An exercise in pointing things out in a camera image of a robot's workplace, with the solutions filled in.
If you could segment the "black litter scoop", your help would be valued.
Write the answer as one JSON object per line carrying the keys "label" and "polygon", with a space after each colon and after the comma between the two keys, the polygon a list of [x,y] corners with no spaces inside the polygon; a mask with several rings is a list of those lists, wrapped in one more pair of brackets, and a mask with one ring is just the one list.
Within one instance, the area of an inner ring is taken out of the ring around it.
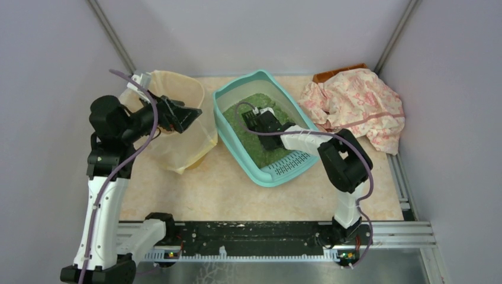
{"label": "black litter scoop", "polygon": [[247,111],[242,114],[243,121],[248,130],[259,132],[261,122],[259,121],[260,113],[255,114],[253,111]]}

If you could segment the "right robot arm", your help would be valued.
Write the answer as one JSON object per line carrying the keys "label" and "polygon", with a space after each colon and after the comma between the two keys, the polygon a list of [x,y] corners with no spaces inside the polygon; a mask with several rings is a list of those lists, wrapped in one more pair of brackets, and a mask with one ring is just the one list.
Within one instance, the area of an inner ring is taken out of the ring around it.
{"label": "right robot arm", "polygon": [[331,184],[337,189],[337,205],[332,228],[318,242],[323,246],[346,243],[356,237],[361,224],[358,199],[373,164],[347,129],[323,133],[302,128],[293,122],[280,123],[270,108],[255,108],[242,114],[249,132],[258,135],[266,151],[296,150],[320,158]]}

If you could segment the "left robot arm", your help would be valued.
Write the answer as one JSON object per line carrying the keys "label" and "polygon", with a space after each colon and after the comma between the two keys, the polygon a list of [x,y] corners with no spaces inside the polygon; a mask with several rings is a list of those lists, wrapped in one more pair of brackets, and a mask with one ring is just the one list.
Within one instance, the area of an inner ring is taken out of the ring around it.
{"label": "left robot arm", "polygon": [[128,189],[142,137],[152,141],[158,128],[182,133],[202,114],[166,96],[152,96],[136,112],[112,95],[94,100],[89,121],[94,129],[88,156],[88,206],[81,243],[70,266],[60,272],[64,283],[132,283],[137,266],[158,243],[176,238],[173,216],[149,214],[125,242],[118,244],[123,197]]}

